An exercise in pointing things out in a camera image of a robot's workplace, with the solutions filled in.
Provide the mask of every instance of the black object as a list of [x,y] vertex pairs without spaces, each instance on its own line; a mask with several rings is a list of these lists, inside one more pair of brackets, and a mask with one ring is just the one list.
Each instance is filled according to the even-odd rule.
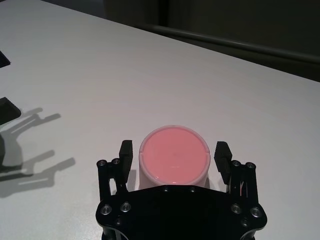
[[21,111],[6,97],[0,98],[0,125],[17,119]]
[[140,24],[135,26],[138,29],[152,32],[155,34],[174,36],[190,40],[196,40],[204,43],[216,44],[234,49],[246,50],[259,54],[266,54],[270,56],[280,57],[284,59],[296,60],[311,64],[320,64],[320,56],[310,55],[301,52],[289,51],[249,42],[243,42],[238,40],[227,39],[223,37],[210,36],[197,32],[185,31],[176,28],[170,28],[166,26]]
[[[100,203],[96,220],[102,240],[254,240],[267,223],[258,203],[256,166],[231,161],[226,142],[214,160],[227,192],[191,185],[163,185],[128,192],[132,141],[122,142],[119,158],[97,162]],[[110,179],[116,183],[111,195]]]
[[0,51],[0,68],[10,65],[10,61],[6,56]]

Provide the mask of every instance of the pink cup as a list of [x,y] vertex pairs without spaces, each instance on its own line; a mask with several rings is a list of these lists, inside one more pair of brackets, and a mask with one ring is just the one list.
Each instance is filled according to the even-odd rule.
[[160,185],[205,186],[210,150],[195,131],[168,125],[152,131],[139,150],[139,189]]

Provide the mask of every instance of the plastic container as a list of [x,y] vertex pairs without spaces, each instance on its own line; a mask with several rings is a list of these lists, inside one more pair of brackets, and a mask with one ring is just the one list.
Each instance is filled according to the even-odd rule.
[[195,131],[168,125],[152,131],[139,150],[139,189],[160,185],[204,187],[210,150]]

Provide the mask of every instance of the black metal plate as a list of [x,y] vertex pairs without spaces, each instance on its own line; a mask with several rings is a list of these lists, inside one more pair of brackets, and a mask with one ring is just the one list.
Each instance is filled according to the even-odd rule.
[[0,51],[0,68],[10,65],[10,61],[6,56]]

